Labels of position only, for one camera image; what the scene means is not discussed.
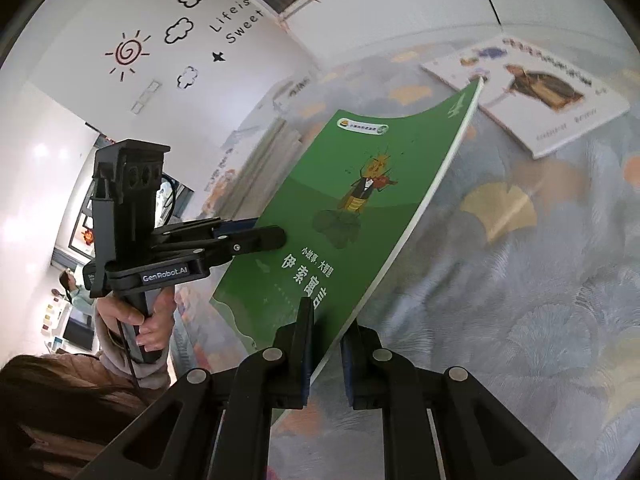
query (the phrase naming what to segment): white wall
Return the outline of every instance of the white wall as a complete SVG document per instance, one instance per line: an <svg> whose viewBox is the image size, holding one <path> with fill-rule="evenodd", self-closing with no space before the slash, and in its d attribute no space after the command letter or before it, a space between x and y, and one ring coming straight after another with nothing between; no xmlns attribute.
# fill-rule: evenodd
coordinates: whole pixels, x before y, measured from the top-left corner
<svg viewBox="0 0 640 480"><path fill-rule="evenodd" d="M27 83L0 116L0 362L20 341L66 203L97 134Z"/></svg>
<svg viewBox="0 0 640 480"><path fill-rule="evenodd" d="M318 0L295 12L287 24L305 48L331 66L361 56L370 45L384 49L393 38L497 21L488 0Z"/></svg>
<svg viewBox="0 0 640 480"><path fill-rule="evenodd" d="M231 131L275 82L309 62L257 11L243 0L202 0L190 8L178 0L91 0L61 28L32 81L108 137L170 145L167 173L201 189ZM166 30L183 17L193 30L167 44ZM123 34L128 40L138 30L149 56L123 67L105 55L124 41ZM225 61L214 62L213 51L222 52ZM198 70L198 78L190 88L178 89L177 77L187 66ZM162 87L134 115L131 107L153 80Z"/></svg>
<svg viewBox="0 0 640 480"><path fill-rule="evenodd" d="M89 153L80 169L80 173L76 178L76 183L69 197L69 202L66 204L64 216L62 222L60 222L60 228L58 229L58 236L56 237L56 247L63 251L63 253L69 254L83 265L89 262L89 258L85 258L82 254L77 253L69 248L69 240L74 232L76 226L76 220L78 220L78 213L82 207L82 201L86 196L86 192L89 189L91 180L94 174L94 159L97 148L91 148Z"/></svg>
<svg viewBox="0 0 640 480"><path fill-rule="evenodd" d="M69 19L90 0L46 0L0 67L0 116L11 106L40 58Z"/></svg>

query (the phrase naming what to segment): handle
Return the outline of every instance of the handle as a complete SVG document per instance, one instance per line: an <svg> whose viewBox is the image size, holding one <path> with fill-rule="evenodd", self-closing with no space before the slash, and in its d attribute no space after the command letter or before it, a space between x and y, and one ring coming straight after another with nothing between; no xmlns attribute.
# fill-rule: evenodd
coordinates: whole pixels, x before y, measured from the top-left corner
<svg viewBox="0 0 640 480"><path fill-rule="evenodd" d="M145 318L151 317L153 314L153 304L156 302L156 298L160 294L161 289L155 288L154 290L148 290L146 292L138 292L136 294L118 295L121 300L129 303L133 308L142 312ZM153 350L151 352L145 351L142 346L138 346L136 343L136 337L138 336L138 327L128 324L122 324L124 330L124 337L127 340L129 346L129 352L131 358L137 363L152 364L158 361L162 356L162 350Z"/></svg>

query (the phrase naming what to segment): white book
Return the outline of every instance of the white book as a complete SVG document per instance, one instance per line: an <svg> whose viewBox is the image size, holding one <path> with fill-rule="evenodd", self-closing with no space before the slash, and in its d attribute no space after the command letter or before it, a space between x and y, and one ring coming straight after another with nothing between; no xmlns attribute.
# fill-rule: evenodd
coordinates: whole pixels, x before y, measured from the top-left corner
<svg viewBox="0 0 640 480"><path fill-rule="evenodd" d="M629 110L620 94L555 54L501 34L422 68L455 89L485 81L480 108L540 158Z"/></svg>

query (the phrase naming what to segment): picture book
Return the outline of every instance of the picture book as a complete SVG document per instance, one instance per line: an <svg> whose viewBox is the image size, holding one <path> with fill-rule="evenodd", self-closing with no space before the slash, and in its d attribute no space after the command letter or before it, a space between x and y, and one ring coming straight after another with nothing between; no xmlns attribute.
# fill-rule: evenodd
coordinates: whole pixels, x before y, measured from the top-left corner
<svg viewBox="0 0 640 480"><path fill-rule="evenodd" d="M482 111L533 158L548 155L629 110L625 98L591 74L505 34L422 67L455 89L483 79Z"/></svg>
<svg viewBox="0 0 640 480"><path fill-rule="evenodd" d="M211 300L252 340L250 351L268 348L308 296L319 372L424 213L483 85L476 80L409 117L336 112L258 220L258 227L282 227L286 244L235 256Z"/></svg>

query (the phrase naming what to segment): green book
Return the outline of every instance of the green book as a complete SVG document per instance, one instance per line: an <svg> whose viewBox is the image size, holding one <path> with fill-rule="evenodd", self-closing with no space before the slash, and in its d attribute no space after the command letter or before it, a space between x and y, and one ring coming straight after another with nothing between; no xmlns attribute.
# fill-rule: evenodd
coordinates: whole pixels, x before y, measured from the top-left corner
<svg viewBox="0 0 640 480"><path fill-rule="evenodd" d="M409 117L336 112L258 220L282 227L287 243L236 256L211 301L250 351L268 348L309 296L315 378L424 213L482 84Z"/></svg>

